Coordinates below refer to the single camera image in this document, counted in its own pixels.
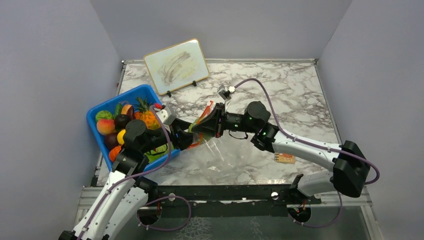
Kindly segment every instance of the marble table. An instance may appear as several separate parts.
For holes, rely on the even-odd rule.
[[[193,122],[209,100],[222,102],[217,94],[220,85],[234,86],[244,79],[257,78],[267,89],[278,120],[285,129],[318,141],[338,142],[312,62],[210,62],[208,68],[210,77],[197,82],[197,86],[189,85],[173,91],[171,97],[159,96],[163,104],[176,110],[178,118]],[[120,93],[142,84],[153,86],[146,66],[143,63],[127,64]],[[228,111],[242,113],[251,101],[261,101],[270,110],[263,91],[251,81],[241,85],[233,94]],[[300,158],[296,158],[294,164],[275,162],[273,153],[256,149],[250,138],[238,140],[225,132],[221,138],[182,151],[168,165],[147,177],[159,185],[289,184],[300,173],[323,170]],[[98,186],[104,185],[107,174],[106,164],[103,164]]]

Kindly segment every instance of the blue plastic basket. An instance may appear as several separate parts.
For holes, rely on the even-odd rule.
[[[121,103],[121,102],[124,102],[124,101],[129,102],[129,104],[131,104],[131,105],[135,105],[135,104],[137,104],[136,97],[142,97],[143,99],[147,97],[147,101],[149,103],[162,104],[161,101],[159,100],[158,96],[156,96],[156,94],[153,91],[151,86],[140,85],[138,87],[135,87],[135,88],[133,88],[129,91],[126,91],[126,92],[124,92],[124,93],[122,93],[122,94],[120,94],[120,95],[118,95],[118,96],[116,96],[112,99],[109,99],[109,100],[93,107],[92,109],[90,109],[87,112],[88,125],[90,126],[90,128],[91,128],[91,130],[94,134],[95,140],[97,141],[97,144],[100,147],[100,151],[103,154],[104,160],[106,161],[106,165],[107,165],[107,168],[109,169],[109,171],[112,170],[113,162],[111,162],[111,160],[109,159],[109,149],[103,143],[104,136],[101,135],[97,131],[96,114],[100,111],[103,111],[103,110],[107,110],[107,111],[109,111],[113,114],[115,112],[116,105],[118,103]],[[172,150],[171,159],[175,158],[179,154],[180,154],[179,149]],[[156,159],[154,162],[149,163],[144,170],[145,171],[151,170],[151,169],[159,166],[160,164],[162,164],[166,159],[167,159],[167,155],[162,156],[162,157]]]

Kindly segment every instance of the yellow fruit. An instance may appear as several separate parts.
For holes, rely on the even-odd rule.
[[[118,136],[116,136],[116,138],[118,139],[119,145],[124,145],[124,134],[125,134],[125,129],[121,130],[118,133]]]

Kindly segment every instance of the cable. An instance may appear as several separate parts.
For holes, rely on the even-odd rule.
[[[278,129],[279,129],[279,130],[280,130],[280,131],[281,131],[281,132],[282,132],[282,133],[283,133],[286,137],[288,137],[288,138],[290,138],[290,139],[294,140],[294,139],[295,139],[295,136],[290,135],[289,133],[287,133],[287,132],[286,132],[286,131],[285,131],[285,130],[281,127],[280,122],[279,122],[278,117],[277,117],[277,114],[276,114],[276,112],[274,111],[274,107],[273,107],[273,103],[271,102],[271,98],[270,98],[270,96],[268,95],[268,92],[267,92],[267,90],[265,89],[264,85],[263,85],[263,84],[262,84],[262,83],[261,83],[258,79],[256,79],[256,78],[248,78],[248,79],[245,79],[245,80],[243,80],[243,81],[241,81],[241,82],[237,83],[234,87],[235,87],[235,88],[238,88],[240,85],[242,85],[242,84],[244,84],[244,83],[246,83],[246,82],[249,82],[249,81],[255,81],[255,82],[257,82],[257,83],[260,85],[260,87],[261,87],[261,88],[262,88],[262,90],[263,90],[263,93],[265,93],[266,99],[268,100],[269,107],[271,108],[272,116],[273,116],[273,117],[274,117],[274,119],[275,119],[275,122],[276,122],[276,124],[277,124],[277,126],[278,126]],[[311,146],[311,147],[314,147],[314,148],[318,148],[318,149],[321,149],[321,150],[333,151],[333,152],[336,152],[336,153],[340,153],[340,154],[348,155],[349,157],[355,158],[355,159],[357,159],[357,160],[359,160],[359,161],[361,161],[361,162],[363,162],[363,163],[365,163],[365,164],[368,164],[369,166],[371,166],[371,167],[374,169],[374,171],[375,171],[375,178],[374,178],[373,180],[366,181],[366,182],[365,182],[365,184],[366,184],[366,185],[368,185],[368,184],[373,184],[373,183],[377,182],[377,180],[380,178],[380,171],[379,171],[379,169],[377,168],[377,166],[375,166],[373,163],[371,163],[370,161],[368,161],[367,159],[365,159],[365,158],[363,158],[363,157],[357,156],[357,155],[355,155],[355,154],[352,154],[352,153],[350,153],[350,152],[347,152],[347,151],[344,151],[344,150],[340,150],[340,149],[334,149],[334,148],[327,149],[327,148],[326,148],[326,147],[324,147],[324,146],[321,146],[321,145],[318,145],[318,144],[315,144],[315,143],[313,143],[313,142],[309,142],[309,141],[306,141],[306,140],[303,140],[303,139],[300,139],[300,138],[296,138],[296,139],[295,139],[295,141],[298,141],[298,142],[300,142],[300,143],[303,143],[303,144],[306,144],[306,145],[308,145],[308,146]],[[342,196],[340,195],[340,193],[339,193],[339,192],[337,192],[337,194],[338,194],[338,198],[340,199],[340,209],[339,209],[339,211],[338,211],[337,216],[333,219],[333,221],[331,221],[331,222],[329,222],[329,223],[327,223],[327,224],[325,224],[325,225],[313,226],[313,225],[303,224],[303,226],[306,226],[306,227],[309,227],[309,228],[325,228],[325,227],[328,227],[328,226],[330,226],[330,225],[334,224],[335,222],[337,222],[337,221],[340,219],[340,216],[341,216],[341,214],[342,214],[342,208],[343,208]]]
[[[335,222],[337,222],[340,219],[340,216],[342,215],[342,211],[343,211],[342,195],[340,194],[340,192],[337,192],[337,194],[338,194],[338,199],[340,200],[340,208],[338,209],[338,213],[335,216],[335,218],[331,222],[329,222],[329,223],[326,223],[326,224],[323,224],[323,225],[309,225],[309,224],[306,224],[304,222],[300,222],[300,221],[295,220],[292,217],[292,215],[290,215],[290,214],[288,216],[291,219],[293,219],[293,222],[295,222],[295,223],[297,223],[299,225],[302,225],[303,227],[308,227],[308,228],[313,228],[313,229],[326,228],[326,227],[334,224]]]
[[[159,170],[160,168],[162,168],[163,166],[165,166],[168,162],[169,162],[169,160],[171,159],[171,151],[172,151],[172,147],[171,147],[171,139],[170,139],[170,136],[169,136],[169,134],[168,134],[168,132],[167,132],[167,129],[165,128],[165,125],[163,124],[163,122],[161,121],[161,119],[158,117],[158,115],[156,114],[156,111],[155,111],[155,109],[154,109],[154,106],[152,105],[152,106],[150,106],[150,110],[151,110],[151,112],[153,113],[153,115],[154,115],[154,117],[157,119],[157,121],[159,122],[159,124],[160,124],[160,127],[162,128],[162,131],[163,131],[163,133],[165,134],[165,138],[166,138],[166,141],[167,141],[167,143],[168,143],[168,156],[166,157],[166,160],[164,161],[164,162],[162,162],[162,164],[161,165],[159,165],[159,166],[157,166],[157,167],[155,167],[155,168],[153,168],[153,169],[151,169],[151,170],[148,170],[148,171],[144,171],[144,172],[140,172],[140,173],[137,173],[137,174],[134,174],[134,175],[131,175],[131,176],[128,176],[128,177],[125,177],[125,178],[123,178],[123,179],[121,179],[121,180],[119,180],[119,181],[117,181],[117,182],[115,182],[114,184],[112,184],[112,186],[110,186],[108,189],[107,189],[107,193],[105,193],[101,198],[100,198],[100,200],[98,201],[98,203],[97,203],[97,205],[95,206],[95,208],[93,209],[93,212],[91,213],[91,215],[88,217],[88,219],[87,219],[87,222],[85,223],[85,225],[83,226],[83,229],[87,229],[88,227],[89,227],[89,225],[90,225],[90,223],[92,222],[92,220],[93,220],[93,218],[94,218],[94,216],[96,215],[96,213],[97,213],[97,211],[99,210],[99,208],[102,206],[102,204],[103,204],[103,202],[106,200],[106,198],[108,197],[108,195],[112,192],[112,190],[115,188],[115,187],[117,187],[119,184],[121,184],[121,183],[123,183],[123,182],[125,182],[125,181],[127,181],[127,180],[130,180],[130,179],[133,179],[133,178],[138,178],[138,177],[141,177],[141,176],[144,176],[144,175],[147,175],[147,174],[150,174],[150,173],[153,173],[154,171],[157,171],[157,170]],[[83,235],[84,235],[84,233],[85,233],[85,231],[81,231],[81,233],[78,235],[78,237],[76,238],[76,240],[81,240],[81,238],[83,237]]]
[[[271,99],[270,99],[270,96],[268,95],[268,92],[267,92],[267,90],[265,89],[265,87],[264,87],[264,85],[258,80],[258,79],[256,79],[256,78],[248,78],[248,79],[245,79],[245,80],[243,80],[243,81],[241,81],[241,82],[239,82],[239,83],[237,83],[234,87],[235,88],[238,88],[240,85],[242,85],[242,84],[244,84],[245,82],[248,82],[248,81],[255,81],[255,82],[257,82],[259,85],[260,85],[260,87],[262,88],[262,90],[263,90],[263,92],[265,93],[265,96],[266,96],[266,99],[268,100],[268,103],[269,103],[269,107],[271,108],[271,112],[272,112],[272,115],[273,115],[273,117],[274,117],[274,119],[275,119],[275,122],[276,122],[276,124],[277,124],[277,126],[278,126],[278,129],[286,136],[286,137],[288,137],[288,138],[290,138],[290,139],[295,139],[295,136],[292,136],[292,135],[290,135],[289,133],[287,133],[282,127],[281,127],[281,125],[280,125],[280,123],[279,123],[279,121],[278,121],[278,118],[277,118],[277,114],[276,114],[276,112],[274,111],[274,107],[273,107],[273,104],[272,104],[272,102],[271,102]],[[365,159],[365,158],[363,158],[363,157],[360,157],[360,156],[357,156],[357,155],[355,155],[355,154],[353,154],[353,153],[350,153],[350,152],[347,152],[347,151],[344,151],[344,150],[340,150],[340,149],[335,149],[335,148],[330,148],[330,149],[328,149],[327,147],[325,147],[325,146],[321,146],[321,145],[318,145],[318,144],[315,144],[315,143],[313,143],[313,142],[309,142],[309,141],[306,141],[306,140],[303,140],[303,139],[301,139],[301,138],[296,138],[295,139],[296,141],[298,141],[298,142],[300,142],[300,143],[303,143],[303,144],[306,144],[306,145],[308,145],[308,146],[311,146],[311,147],[314,147],[314,148],[317,148],[317,149],[321,149],[321,150],[326,150],[326,151],[333,151],[333,152],[336,152],[336,153],[340,153],[340,154],[344,154],[344,155],[348,155],[349,157],[352,157],[352,158],[355,158],[355,159],[357,159],[357,160],[359,160],[359,161],[361,161],[361,162],[363,162],[363,163],[365,163],[365,164],[367,164],[367,165],[370,165],[374,170],[375,170],[375,178],[373,179],[373,180],[370,180],[370,181],[367,181],[367,182],[365,182],[365,184],[366,185],[368,185],[368,184],[373,184],[373,183],[375,183],[375,182],[377,182],[377,180],[380,178],[380,171],[379,171],[379,169],[377,168],[377,166],[375,166],[372,162],[370,162],[370,161],[368,161],[367,159]]]
[[[159,230],[159,231],[172,232],[172,231],[180,230],[180,229],[184,228],[187,224],[189,224],[190,219],[192,218],[192,207],[190,206],[189,201],[187,201],[187,199],[185,199],[182,196],[164,196],[164,197],[158,198],[156,200],[150,201],[150,202],[146,203],[144,206],[147,206],[147,205],[150,205],[150,204],[154,204],[156,202],[159,202],[159,201],[162,201],[162,200],[165,200],[165,199],[170,199],[170,198],[181,199],[188,206],[188,217],[187,217],[187,220],[185,220],[185,222],[181,226],[174,227],[174,228],[161,228],[161,227],[154,227],[154,226],[150,226],[150,225],[144,225],[142,223],[142,221],[140,220],[140,216],[137,214],[137,219],[138,219],[138,222],[139,222],[138,226],[143,226],[146,229],[154,229],[154,230]]]

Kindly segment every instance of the white wall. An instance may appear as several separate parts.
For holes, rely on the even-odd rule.
[[[71,230],[98,147],[86,112],[120,58],[88,0],[0,3],[0,239]]]
[[[381,170],[369,186],[387,240],[424,234],[424,1],[353,0],[319,62],[344,140]]]
[[[352,0],[91,0],[122,59],[198,38],[206,58],[318,58]]]

